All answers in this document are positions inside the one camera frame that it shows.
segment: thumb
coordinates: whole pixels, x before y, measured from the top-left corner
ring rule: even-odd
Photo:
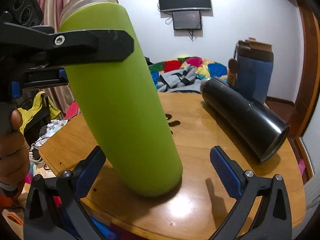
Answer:
[[[11,114],[11,123],[12,123],[12,129],[15,131],[18,131],[19,128],[23,124],[21,113],[18,110],[14,110]]]

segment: blue gripper pad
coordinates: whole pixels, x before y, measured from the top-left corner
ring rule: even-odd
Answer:
[[[106,156],[100,147],[96,146],[89,156],[80,161],[73,169],[71,186],[76,199],[79,200],[87,196],[105,162]]]
[[[210,162],[216,170],[229,197],[239,200],[245,187],[243,170],[236,161],[230,160],[220,146],[210,151]]]

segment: curtain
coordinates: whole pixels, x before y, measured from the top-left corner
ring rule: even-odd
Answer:
[[[49,25],[58,31],[60,23],[60,14],[63,7],[71,0],[38,0],[41,10],[44,14],[42,25]],[[66,115],[69,106],[75,101],[70,86],[60,86],[43,89],[51,98],[55,106],[61,110],[63,116]]]

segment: pink object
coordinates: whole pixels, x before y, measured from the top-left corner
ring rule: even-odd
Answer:
[[[188,58],[186,62],[195,67],[201,67],[203,60],[200,57],[192,57],[192,58]]]
[[[68,108],[65,120],[75,117],[79,113],[79,106],[77,101],[74,101]]]
[[[302,174],[304,173],[305,169],[306,169],[306,164],[304,162],[303,159],[301,159],[298,163],[298,166],[299,166],[299,170],[300,170],[300,174],[302,176]]]

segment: black tumbler lying on table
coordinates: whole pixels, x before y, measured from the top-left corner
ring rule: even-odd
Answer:
[[[255,99],[246,99],[218,78],[203,81],[201,94],[221,114],[263,163],[281,147],[290,125]]]

